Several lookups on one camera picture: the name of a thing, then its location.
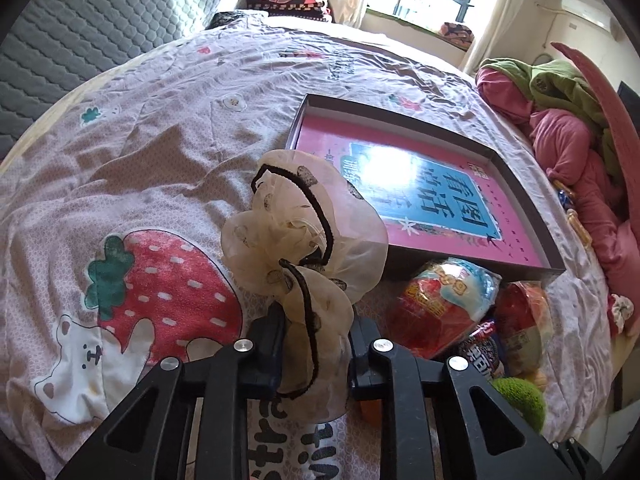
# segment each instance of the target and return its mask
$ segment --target open box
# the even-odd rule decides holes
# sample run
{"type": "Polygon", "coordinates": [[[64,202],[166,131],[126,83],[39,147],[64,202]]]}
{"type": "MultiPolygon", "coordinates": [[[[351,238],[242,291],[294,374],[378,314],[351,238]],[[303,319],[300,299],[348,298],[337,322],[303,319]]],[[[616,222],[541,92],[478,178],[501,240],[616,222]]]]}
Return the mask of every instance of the open box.
{"type": "Polygon", "coordinates": [[[434,124],[308,94],[287,148],[333,164],[389,235],[385,276],[456,256],[507,281],[554,279],[564,262],[534,203],[491,148],[434,124]]]}

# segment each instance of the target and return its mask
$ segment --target gray mattress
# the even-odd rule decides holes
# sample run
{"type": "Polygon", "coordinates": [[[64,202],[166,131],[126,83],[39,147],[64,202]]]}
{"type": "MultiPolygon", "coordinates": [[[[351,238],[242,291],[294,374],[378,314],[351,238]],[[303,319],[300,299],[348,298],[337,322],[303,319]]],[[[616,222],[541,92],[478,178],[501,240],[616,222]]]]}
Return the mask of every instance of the gray mattress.
{"type": "Polygon", "coordinates": [[[0,160],[67,92],[156,46],[203,30],[219,2],[31,0],[0,45],[0,160]]]}

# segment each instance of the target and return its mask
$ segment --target metal screw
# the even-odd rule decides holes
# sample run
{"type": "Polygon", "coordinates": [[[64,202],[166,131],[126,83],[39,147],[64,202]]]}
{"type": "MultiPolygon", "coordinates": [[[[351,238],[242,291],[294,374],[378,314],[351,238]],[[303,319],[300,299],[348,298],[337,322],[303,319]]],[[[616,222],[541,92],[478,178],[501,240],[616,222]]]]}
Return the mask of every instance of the metal screw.
{"type": "Polygon", "coordinates": [[[234,348],[237,352],[248,352],[254,347],[254,343],[250,339],[238,339],[234,343],[234,348]]]}
{"type": "Polygon", "coordinates": [[[175,357],[165,357],[164,359],[162,359],[162,361],[160,361],[160,367],[162,368],[162,370],[166,371],[175,370],[179,364],[180,361],[178,361],[178,359],[175,357]]]}
{"type": "Polygon", "coordinates": [[[465,358],[456,355],[449,359],[449,366],[454,370],[461,372],[462,370],[467,369],[469,363],[465,358]]]}
{"type": "Polygon", "coordinates": [[[373,342],[373,348],[378,352],[389,352],[394,347],[394,344],[389,339],[376,339],[373,342]]]}

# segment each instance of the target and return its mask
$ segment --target green blanket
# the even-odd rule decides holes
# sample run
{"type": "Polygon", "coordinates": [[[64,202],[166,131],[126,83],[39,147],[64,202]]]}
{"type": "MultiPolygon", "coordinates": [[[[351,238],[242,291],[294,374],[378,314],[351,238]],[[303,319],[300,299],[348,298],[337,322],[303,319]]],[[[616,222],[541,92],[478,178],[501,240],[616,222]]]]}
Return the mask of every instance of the green blanket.
{"type": "Polygon", "coordinates": [[[615,183],[623,183],[609,123],[591,87],[572,63],[555,59],[531,66],[516,59],[501,58],[485,59],[481,66],[493,68],[509,77],[538,108],[560,108],[583,120],[598,139],[598,150],[607,173],[615,183]]]}

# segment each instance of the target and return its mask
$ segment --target fuzzy green ball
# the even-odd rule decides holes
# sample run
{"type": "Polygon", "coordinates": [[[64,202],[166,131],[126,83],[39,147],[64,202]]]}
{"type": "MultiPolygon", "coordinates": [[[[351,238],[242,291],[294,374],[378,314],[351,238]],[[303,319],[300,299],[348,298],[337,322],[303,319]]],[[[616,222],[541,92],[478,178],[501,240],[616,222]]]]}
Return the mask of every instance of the fuzzy green ball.
{"type": "Polygon", "coordinates": [[[529,381],[508,377],[491,383],[501,396],[521,415],[537,433],[545,425],[545,397],[529,381]]]}

